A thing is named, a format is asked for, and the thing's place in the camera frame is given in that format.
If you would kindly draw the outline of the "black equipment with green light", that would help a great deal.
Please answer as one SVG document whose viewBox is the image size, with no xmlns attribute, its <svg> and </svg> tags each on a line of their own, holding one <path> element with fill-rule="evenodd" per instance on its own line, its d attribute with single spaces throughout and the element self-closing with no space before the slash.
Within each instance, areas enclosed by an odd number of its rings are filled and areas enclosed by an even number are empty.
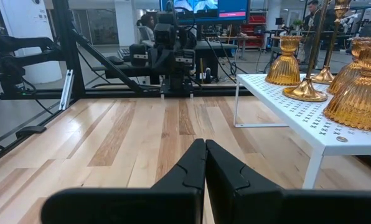
<svg viewBox="0 0 371 224">
<path fill-rule="evenodd" d="M 40 53 L 16 57 L 13 53 L 20 49 L 37 47 Z M 50 61 L 63 61 L 64 55 L 59 45 L 48 37 L 17 38 L 0 34 L 0 83 L 4 95 L 36 94 L 33 86 L 24 80 L 25 67 Z"/>
</svg>

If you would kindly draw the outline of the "silver metal bracket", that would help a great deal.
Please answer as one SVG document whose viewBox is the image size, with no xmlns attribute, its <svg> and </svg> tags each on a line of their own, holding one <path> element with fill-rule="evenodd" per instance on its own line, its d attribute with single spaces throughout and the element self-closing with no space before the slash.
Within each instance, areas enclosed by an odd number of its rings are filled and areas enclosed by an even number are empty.
<svg viewBox="0 0 371 224">
<path fill-rule="evenodd" d="M 70 103 L 73 87 L 73 70 L 67 70 L 65 75 L 65 81 L 63 83 L 62 96 L 60 99 L 59 110 L 65 111 Z"/>
</svg>

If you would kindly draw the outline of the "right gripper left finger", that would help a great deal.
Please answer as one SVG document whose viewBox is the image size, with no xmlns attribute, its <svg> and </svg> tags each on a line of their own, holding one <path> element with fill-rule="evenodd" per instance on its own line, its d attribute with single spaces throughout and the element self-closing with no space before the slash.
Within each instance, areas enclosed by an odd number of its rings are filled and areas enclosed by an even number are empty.
<svg viewBox="0 0 371 224">
<path fill-rule="evenodd" d="M 72 188 L 49 197 L 42 224 L 202 224 L 206 145 L 196 139 L 150 188 Z"/>
</svg>

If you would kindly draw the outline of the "computer monitor with blue screen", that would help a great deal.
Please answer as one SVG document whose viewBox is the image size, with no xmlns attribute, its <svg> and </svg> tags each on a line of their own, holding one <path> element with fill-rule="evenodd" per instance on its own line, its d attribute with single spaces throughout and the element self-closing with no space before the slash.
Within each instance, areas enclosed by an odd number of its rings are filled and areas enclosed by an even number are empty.
<svg viewBox="0 0 371 224">
<path fill-rule="evenodd" d="M 250 0 L 159 0 L 165 11 L 172 1 L 180 24 L 245 24 L 249 20 Z"/>
</svg>

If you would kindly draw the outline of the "standing person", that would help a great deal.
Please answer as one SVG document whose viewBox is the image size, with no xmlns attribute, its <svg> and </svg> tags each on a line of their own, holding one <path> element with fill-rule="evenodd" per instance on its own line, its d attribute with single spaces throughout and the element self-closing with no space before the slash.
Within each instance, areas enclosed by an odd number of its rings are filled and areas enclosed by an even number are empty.
<svg viewBox="0 0 371 224">
<path fill-rule="evenodd" d="M 312 45 L 319 25 L 321 10 L 319 9 L 319 1 L 311 0 L 308 3 L 309 14 L 304 18 L 303 29 L 307 31 L 304 41 L 304 58 L 302 64 L 308 64 Z"/>
</svg>

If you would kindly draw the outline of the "red tool cabinet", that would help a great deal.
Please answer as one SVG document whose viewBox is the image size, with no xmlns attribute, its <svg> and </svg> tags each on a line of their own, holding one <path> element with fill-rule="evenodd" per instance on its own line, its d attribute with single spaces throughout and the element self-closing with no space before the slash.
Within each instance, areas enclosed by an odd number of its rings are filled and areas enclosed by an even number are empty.
<svg viewBox="0 0 371 224">
<path fill-rule="evenodd" d="M 265 30 L 265 16 L 250 16 L 248 24 L 241 25 L 241 33 L 247 36 L 245 39 L 245 48 L 261 48 L 264 44 Z"/>
</svg>

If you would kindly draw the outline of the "short brass candlestick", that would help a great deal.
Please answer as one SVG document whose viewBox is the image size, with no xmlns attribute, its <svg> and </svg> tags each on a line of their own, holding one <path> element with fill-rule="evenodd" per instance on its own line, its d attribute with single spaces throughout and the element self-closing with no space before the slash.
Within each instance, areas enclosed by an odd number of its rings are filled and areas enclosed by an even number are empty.
<svg viewBox="0 0 371 224">
<path fill-rule="evenodd" d="M 350 3 L 352 0 L 335 0 L 335 6 L 334 6 L 334 14 L 335 14 L 335 21 L 334 21 L 334 31 L 331 37 L 331 41 L 329 43 L 329 47 L 326 52 L 326 57 L 324 60 L 324 65 L 322 70 L 315 76 L 313 76 L 312 82 L 314 83 L 320 83 L 320 84 L 326 84 L 329 85 L 334 80 L 334 76 L 332 75 L 330 71 L 330 61 L 332 56 L 332 51 L 334 48 L 334 43 L 337 37 L 337 33 L 339 30 L 340 20 L 345 15 L 345 13 L 350 8 Z"/>
</svg>

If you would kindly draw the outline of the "seated person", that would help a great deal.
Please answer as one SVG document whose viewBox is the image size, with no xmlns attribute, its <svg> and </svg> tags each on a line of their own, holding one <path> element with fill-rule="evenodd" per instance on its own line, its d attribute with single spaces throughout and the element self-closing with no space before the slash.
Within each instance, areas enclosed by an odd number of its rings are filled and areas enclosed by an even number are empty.
<svg viewBox="0 0 371 224">
<path fill-rule="evenodd" d="M 149 14 L 145 14 L 141 16 L 141 18 L 136 22 L 136 26 L 139 30 L 140 38 L 139 43 L 142 44 L 143 41 L 149 40 L 154 42 L 155 36 L 154 36 L 154 18 L 153 16 Z"/>
</svg>

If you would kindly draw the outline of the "white perforated metal shelf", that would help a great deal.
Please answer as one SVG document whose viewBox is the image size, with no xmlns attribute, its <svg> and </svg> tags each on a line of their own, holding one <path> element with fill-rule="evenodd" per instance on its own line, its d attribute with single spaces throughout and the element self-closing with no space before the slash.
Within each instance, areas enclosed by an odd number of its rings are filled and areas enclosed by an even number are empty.
<svg viewBox="0 0 371 224">
<path fill-rule="evenodd" d="M 283 86 L 265 82 L 265 74 L 237 75 L 235 112 L 236 128 L 289 127 L 312 146 L 312 155 L 304 178 L 303 189 L 313 189 L 324 156 L 371 156 L 371 131 L 354 129 L 322 114 L 328 102 L 294 100 L 282 94 Z M 248 90 L 281 120 L 282 124 L 238 124 L 240 88 Z"/>
</svg>

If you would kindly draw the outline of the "black table clip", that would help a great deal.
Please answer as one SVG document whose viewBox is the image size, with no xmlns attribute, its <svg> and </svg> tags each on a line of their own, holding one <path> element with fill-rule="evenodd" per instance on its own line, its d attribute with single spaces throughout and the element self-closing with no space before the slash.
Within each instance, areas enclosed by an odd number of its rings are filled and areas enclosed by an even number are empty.
<svg viewBox="0 0 371 224">
<path fill-rule="evenodd" d="M 47 128 L 45 126 L 26 126 L 16 132 L 16 138 L 20 139 L 31 136 L 33 134 L 41 134 L 46 129 Z"/>
</svg>

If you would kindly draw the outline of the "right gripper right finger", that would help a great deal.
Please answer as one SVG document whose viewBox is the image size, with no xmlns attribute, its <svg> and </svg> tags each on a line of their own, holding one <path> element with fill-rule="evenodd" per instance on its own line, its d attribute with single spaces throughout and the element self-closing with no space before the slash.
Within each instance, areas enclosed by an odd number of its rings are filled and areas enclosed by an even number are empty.
<svg viewBox="0 0 371 224">
<path fill-rule="evenodd" d="M 206 142 L 215 224 L 371 224 L 371 191 L 284 189 Z"/>
</svg>

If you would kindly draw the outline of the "black keyboard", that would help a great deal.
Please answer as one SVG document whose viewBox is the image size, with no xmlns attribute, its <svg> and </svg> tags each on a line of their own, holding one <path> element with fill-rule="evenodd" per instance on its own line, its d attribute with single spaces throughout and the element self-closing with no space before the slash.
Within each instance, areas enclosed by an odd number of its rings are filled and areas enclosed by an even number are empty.
<svg viewBox="0 0 371 224">
<path fill-rule="evenodd" d="M 131 61 L 131 52 L 130 52 L 129 47 L 127 47 L 127 48 L 119 48 L 118 49 L 118 56 L 124 62 L 130 62 Z"/>
</svg>

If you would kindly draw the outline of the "medium brass candlestick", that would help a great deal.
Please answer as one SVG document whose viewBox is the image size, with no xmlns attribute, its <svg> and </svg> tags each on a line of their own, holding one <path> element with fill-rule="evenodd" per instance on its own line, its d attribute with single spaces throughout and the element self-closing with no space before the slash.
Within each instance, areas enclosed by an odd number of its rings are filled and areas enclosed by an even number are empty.
<svg viewBox="0 0 371 224">
<path fill-rule="evenodd" d="M 314 88 L 312 84 L 312 71 L 316 64 L 316 56 L 317 51 L 319 50 L 320 37 L 328 4 L 329 0 L 322 1 L 320 20 L 314 37 L 306 76 L 298 86 L 291 86 L 283 89 L 283 95 L 288 98 L 309 102 L 323 102 L 327 100 L 327 95 L 324 92 L 318 91 Z"/>
</svg>

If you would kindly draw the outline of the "amber glass candle holder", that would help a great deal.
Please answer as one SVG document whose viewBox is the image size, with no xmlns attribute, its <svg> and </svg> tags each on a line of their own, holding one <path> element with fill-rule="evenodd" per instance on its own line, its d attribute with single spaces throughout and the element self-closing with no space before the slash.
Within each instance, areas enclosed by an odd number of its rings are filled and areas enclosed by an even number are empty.
<svg viewBox="0 0 371 224">
<path fill-rule="evenodd" d="M 366 40 L 366 37 L 356 37 L 352 39 L 352 61 L 344 66 L 335 76 L 327 89 L 328 93 L 335 95 L 346 83 L 349 83 L 353 78 L 357 77 L 360 69 L 359 55 L 362 49 L 361 44 Z"/>
<path fill-rule="evenodd" d="M 294 56 L 303 37 L 287 35 L 280 37 L 281 55 L 271 64 L 265 81 L 275 85 L 295 86 L 301 83 L 299 63 Z"/>
<path fill-rule="evenodd" d="M 326 118 L 352 128 L 371 131 L 371 40 L 361 43 L 359 74 L 332 97 Z"/>
</svg>

